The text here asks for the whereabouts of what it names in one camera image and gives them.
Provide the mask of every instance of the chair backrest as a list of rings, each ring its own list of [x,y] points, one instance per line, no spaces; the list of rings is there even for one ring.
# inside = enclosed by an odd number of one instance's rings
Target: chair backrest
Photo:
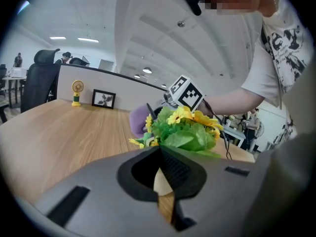
[[[70,60],[69,64],[73,64],[73,65],[80,65],[80,66],[86,66],[88,65],[89,63],[88,62],[85,62],[83,60],[81,60],[80,58],[73,58]]]
[[[34,57],[21,97],[21,112],[28,111],[47,102],[49,91],[58,80],[60,64],[54,64],[57,50],[41,50]]]

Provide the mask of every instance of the office desk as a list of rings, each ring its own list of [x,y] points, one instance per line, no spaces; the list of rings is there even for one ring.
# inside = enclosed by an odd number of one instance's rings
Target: office desk
[[[246,138],[246,136],[242,132],[234,130],[233,128],[226,125],[224,125],[224,132],[240,140],[238,144],[239,148],[241,147],[243,141]]]
[[[84,165],[138,149],[129,112],[55,100],[0,126],[1,169],[12,192],[31,203],[51,186]],[[220,140],[214,152],[226,158]],[[233,159],[254,162],[252,154],[230,146]],[[173,194],[159,199],[161,212],[171,219]]]
[[[12,78],[12,77],[5,77],[2,80],[6,80],[9,82],[9,105],[10,108],[19,108],[21,105],[18,103],[18,96],[17,96],[17,91],[18,91],[18,81],[19,80],[26,80],[26,78]],[[14,85],[14,90],[15,90],[15,104],[12,105],[11,101],[11,88],[12,88],[12,81],[15,81]]]

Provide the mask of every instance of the yellow flower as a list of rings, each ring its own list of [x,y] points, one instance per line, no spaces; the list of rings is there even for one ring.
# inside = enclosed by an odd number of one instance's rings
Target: yellow flower
[[[151,128],[152,124],[153,124],[153,119],[152,119],[152,116],[149,114],[149,116],[146,118],[146,128],[148,132],[152,132],[152,128]]]
[[[184,110],[182,107],[178,107],[178,109],[167,119],[168,125],[174,123],[180,123],[181,119],[184,118]]]
[[[184,107],[183,107],[183,110],[184,110],[184,117],[185,117],[186,119],[191,119],[191,120],[193,120],[193,115],[192,115],[192,113],[191,113],[190,108],[187,107],[187,106],[184,106]]]
[[[153,141],[150,143],[150,146],[151,146],[151,147],[159,146],[158,139],[153,140]]]
[[[214,135],[215,140],[219,140],[220,135],[221,135],[221,132],[217,128],[214,128],[214,129],[207,128],[206,132],[208,132],[211,135]]]
[[[135,145],[139,145],[139,142],[136,141],[135,139],[129,139],[129,142],[130,142],[130,143],[133,143],[133,144],[135,144]]]
[[[195,111],[193,117],[194,121],[197,123],[223,130],[223,127],[218,123],[218,120],[216,118],[209,118],[208,116],[204,116],[201,111]]]
[[[137,140],[134,139],[129,139],[129,142],[139,146],[141,149],[145,147],[144,144],[139,143]]]

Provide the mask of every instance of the small yellow fan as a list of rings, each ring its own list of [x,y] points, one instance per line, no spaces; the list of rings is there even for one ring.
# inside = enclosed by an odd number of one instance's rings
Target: small yellow fan
[[[83,91],[83,82],[76,80],[73,83],[72,89],[74,91],[74,101],[72,103],[72,106],[80,106],[81,103],[79,102],[79,98],[80,98],[80,92]]]

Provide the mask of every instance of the purple object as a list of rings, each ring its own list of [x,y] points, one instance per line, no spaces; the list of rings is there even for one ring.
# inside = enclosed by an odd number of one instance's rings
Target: purple object
[[[146,118],[149,116],[149,114],[150,112],[147,105],[142,105],[129,114],[130,129],[135,137],[144,137],[143,128],[146,125]]]

